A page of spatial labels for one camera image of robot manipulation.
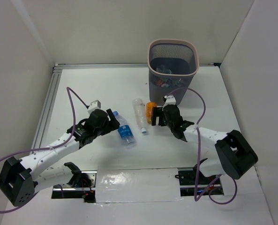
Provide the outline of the green white label bottle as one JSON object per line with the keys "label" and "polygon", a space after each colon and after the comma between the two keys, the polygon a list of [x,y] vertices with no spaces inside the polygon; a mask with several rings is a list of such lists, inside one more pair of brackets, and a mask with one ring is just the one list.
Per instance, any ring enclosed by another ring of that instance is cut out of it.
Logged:
{"label": "green white label bottle", "polygon": [[162,74],[173,74],[173,72],[166,65],[156,67],[156,71]]}

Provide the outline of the blue label blue cap bottle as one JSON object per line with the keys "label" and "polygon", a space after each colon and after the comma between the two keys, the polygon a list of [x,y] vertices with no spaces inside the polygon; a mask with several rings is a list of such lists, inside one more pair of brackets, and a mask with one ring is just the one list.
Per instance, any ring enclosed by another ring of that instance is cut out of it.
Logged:
{"label": "blue label blue cap bottle", "polygon": [[113,114],[120,124],[117,131],[120,136],[122,145],[128,149],[134,148],[136,140],[131,131],[128,121],[124,117],[122,117],[117,111],[114,111]]}

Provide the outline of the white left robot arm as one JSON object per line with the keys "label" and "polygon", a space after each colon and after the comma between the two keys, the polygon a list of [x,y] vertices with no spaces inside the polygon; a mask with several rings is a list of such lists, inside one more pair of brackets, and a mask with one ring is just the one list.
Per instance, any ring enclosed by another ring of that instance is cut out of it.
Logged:
{"label": "white left robot arm", "polygon": [[76,187],[81,183],[82,172],[72,162],[61,167],[54,164],[65,156],[92,143],[98,136],[106,135],[120,126],[111,109],[92,111],[87,119],[71,127],[46,150],[16,159],[9,157],[0,172],[0,190],[15,207],[21,207],[40,190],[59,183]]}

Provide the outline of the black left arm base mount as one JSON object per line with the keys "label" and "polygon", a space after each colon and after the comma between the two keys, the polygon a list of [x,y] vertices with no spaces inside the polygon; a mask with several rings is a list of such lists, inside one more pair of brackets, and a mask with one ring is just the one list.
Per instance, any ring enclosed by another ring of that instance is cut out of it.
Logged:
{"label": "black left arm base mount", "polygon": [[95,190],[97,171],[81,171],[72,162],[64,164],[72,172],[68,183],[53,186],[52,199],[82,199],[85,203],[96,203]]}

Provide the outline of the clear unlabelled plastic bottle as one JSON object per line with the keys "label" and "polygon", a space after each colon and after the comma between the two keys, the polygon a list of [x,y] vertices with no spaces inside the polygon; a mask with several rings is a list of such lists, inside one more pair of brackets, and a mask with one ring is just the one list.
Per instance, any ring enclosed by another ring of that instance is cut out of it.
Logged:
{"label": "clear unlabelled plastic bottle", "polygon": [[145,115],[144,103],[140,98],[137,98],[133,100],[132,104],[137,126],[139,127],[141,133],[145,135],[147,134],[147,119]]}

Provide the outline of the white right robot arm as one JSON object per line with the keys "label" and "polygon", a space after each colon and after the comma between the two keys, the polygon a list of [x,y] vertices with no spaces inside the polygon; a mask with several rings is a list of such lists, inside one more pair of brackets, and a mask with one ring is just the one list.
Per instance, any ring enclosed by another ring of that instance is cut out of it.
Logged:
{"label": "white right robot arm", "polygon": [[258,162],[258,156],[245,137],[238,130],[219,132],[197,127],[184,120],[176,105],[155,107],[152,111],[151,125],[167,126],[173,136],[189,143],[200,144],[205,148],[199,169],[193,173],[195,182],[205,183],[210,176],[228,175],[238,180]]}

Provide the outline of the red label plastic bottle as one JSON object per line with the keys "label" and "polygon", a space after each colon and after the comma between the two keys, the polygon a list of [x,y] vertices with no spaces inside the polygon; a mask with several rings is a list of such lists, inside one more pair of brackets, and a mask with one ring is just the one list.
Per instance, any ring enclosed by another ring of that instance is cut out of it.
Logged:
{"label": "red label plastic bottle", "polygon": [[157,80],[155,85],[158,87],[164,87],[164,88],[170,87],[170,85],[167,82],[164,82],[163,80]]}

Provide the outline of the orange plastic bottle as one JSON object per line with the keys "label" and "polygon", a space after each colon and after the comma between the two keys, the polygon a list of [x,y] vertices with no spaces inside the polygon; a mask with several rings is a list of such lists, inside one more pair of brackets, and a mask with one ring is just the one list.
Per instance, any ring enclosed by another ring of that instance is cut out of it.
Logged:
{"label": "orange plastic bottle", "polygon": [[151,118],[153,113],[153,108],[157,107],[157,104],[155,102],[148,102],[146,104],[146,118],[147,122],[151,124]]}

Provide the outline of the blue label crushed bottle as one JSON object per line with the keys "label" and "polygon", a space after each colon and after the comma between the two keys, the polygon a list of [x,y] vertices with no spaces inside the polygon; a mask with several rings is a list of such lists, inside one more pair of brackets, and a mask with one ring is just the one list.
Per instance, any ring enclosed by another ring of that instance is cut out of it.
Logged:
{"label": "blue label crushed bottle", "polygon": [[182,78],[173,78],[171,81],[171,87],[180,88],[187,85],[187,80]]}

